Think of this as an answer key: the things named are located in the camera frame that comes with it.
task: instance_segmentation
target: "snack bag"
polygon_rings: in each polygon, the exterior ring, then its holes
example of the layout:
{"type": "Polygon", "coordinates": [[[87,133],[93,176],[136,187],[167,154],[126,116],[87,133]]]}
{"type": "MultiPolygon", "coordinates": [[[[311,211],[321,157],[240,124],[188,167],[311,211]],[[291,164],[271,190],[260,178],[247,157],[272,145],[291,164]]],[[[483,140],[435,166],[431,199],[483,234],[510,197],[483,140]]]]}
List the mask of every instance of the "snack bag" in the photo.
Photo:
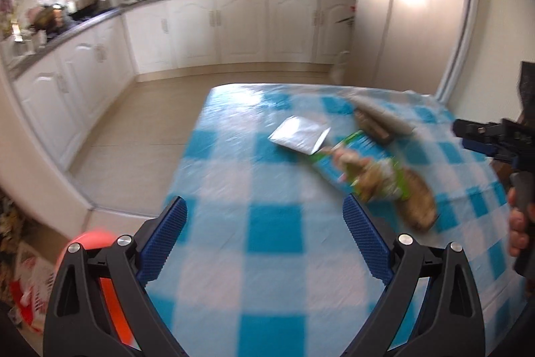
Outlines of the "snack bag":
{"type": "Polygon", "coordinates": [[[333,148],[312,155],[313,166],[346,194],[365,202],[408,199],[409,190],[399,162],[362,131],[333,148]]]}

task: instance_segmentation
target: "blue gripper pad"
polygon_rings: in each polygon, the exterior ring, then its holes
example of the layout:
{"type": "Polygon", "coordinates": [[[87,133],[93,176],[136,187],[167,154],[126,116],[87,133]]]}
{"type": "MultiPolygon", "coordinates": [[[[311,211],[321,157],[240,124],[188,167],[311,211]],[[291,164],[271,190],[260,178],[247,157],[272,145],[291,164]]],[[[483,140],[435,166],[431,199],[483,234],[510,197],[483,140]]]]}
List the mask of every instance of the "blue gripper pad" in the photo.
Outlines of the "blue gripper pad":
{"type": "Polygon", "coordinates": [[[343,219],[358,245],[371,274],[388,286],[394,273],[390,268],[390,250],[353,195],[343,201],[343,219]]]}
{"type": "Polygon", "coordinates": [[[154,229],[149,240],[140,253],[140,269],[137,281],[145,287],[149,281],[156,280],[175,246],[180,232],[186,224],[188,208],[180,198],[165,214],[154,229]]]}

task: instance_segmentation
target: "metal screw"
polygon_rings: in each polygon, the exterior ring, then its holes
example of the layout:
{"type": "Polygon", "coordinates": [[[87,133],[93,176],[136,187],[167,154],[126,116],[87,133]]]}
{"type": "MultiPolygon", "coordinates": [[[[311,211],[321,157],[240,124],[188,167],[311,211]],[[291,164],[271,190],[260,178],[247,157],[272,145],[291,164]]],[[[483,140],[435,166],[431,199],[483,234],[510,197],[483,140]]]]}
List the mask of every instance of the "metal screw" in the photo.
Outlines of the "metal screw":
{"type": "Polygon", "coordinates": [[[449,246],[454,252],[457,252],[457,253],[460,253],[463,250],[463,246],[459,244],[458,242],[452,242],[449,246]]]}
{"type": "Polygon", "coordinates": [[[413,243],[413,238],[410,235],[402,234],[398,238],[403,245],[411,245],[413,243]]]}
{"type": "Polygon", "coordinates": [[[123,235],[117,239],[117,245],[120,245],[121,247],[125,247],[129,245],[132,242],[132,237],[129,235],[123,235]]]}
{"type": "Polygon", "coordinates": [[[78,244],[77,242],[74,242],[74,244],[69,245],[69,248],[67,250],[69,250],[69,253],[76,253],[79,249],[80,249],[80,244],[78,244]]]}

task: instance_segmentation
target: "white kitchen cabinet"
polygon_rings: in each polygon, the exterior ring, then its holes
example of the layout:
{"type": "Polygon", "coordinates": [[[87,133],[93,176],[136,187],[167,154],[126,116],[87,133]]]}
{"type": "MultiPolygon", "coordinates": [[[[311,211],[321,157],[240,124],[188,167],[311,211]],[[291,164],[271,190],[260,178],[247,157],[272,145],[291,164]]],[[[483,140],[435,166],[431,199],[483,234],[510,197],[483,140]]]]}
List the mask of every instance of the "white kitchen cabinet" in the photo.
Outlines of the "white kitchen cabinet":
{"type": "Polygon", "coordinates": [[[66,170],[87,135],[54,54],[49,54],[14,83],[22,108],[44,148],[66,170]]]}
{"type": "Polygon", "coordinates": [[[125,14],[136,73],[175,68],[165,2],[137,7],[125,14]]]}
{"type": "Polygon", "coordinates": [[[218,64],[215,0],[167,2],[176,67],[218,64]]]}
{"type": "Polygon", "coordinates": [[[351,7],[355,0],[320,0],[318,39],[316,44],[316,62],[334,64],[341,51],[351,46],[352,29],[342,19],[352,17],[351,7]]]}
{"type": "Polygon", "coordinates": [[[111,99],[115,100],[134,78],[124,27],[121,18],[114,17],[94,28],[98,56],[109,69],[111,99]]]}
{"type": "Polygon", "coordinates": [[[269,0],[268,14],[268,60],[314,62],[318,0],[269,0]]]}
{"type": "Polygon", "coordinates": [[[111,72],[91,31],[83,32],[58,50],[68,86],[88,128],[100,119],[112,100],[111,72]]]}
{"type": "Polygon", "coordinates": [[[267,0],[216,0],[221,62],[266,61],[267,0]]]}

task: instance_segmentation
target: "table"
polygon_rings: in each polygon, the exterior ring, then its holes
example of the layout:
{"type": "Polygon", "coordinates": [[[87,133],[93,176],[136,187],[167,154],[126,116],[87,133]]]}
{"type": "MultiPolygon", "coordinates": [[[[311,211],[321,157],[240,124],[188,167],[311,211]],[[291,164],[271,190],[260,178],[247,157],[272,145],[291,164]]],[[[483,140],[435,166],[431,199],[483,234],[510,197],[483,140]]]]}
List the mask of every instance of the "table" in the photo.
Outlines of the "table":
{"type": "MultiPolygon", "coordinates": [[[[351,95],[413,122],[390,152],[418,171],[439,218],[418,235],[389,202],[373,214],[421,244],[462,244],[480,293],[490,351],[523,307],[521,277],[507,255],[505,193],[482,155],[450,133],[451,114],[412,92],[323,85],[234,84],[207,98],[169,197],[188,222],[147,291],[192,357],[339,356],[384,287],[368,271],[342,218],[343,193],[268,135],[290,115],[325,122],[331,143],[355,132],[351,95]]],[[[394,340],[407,339],[425,291],[421,279],[394,340]]]]}

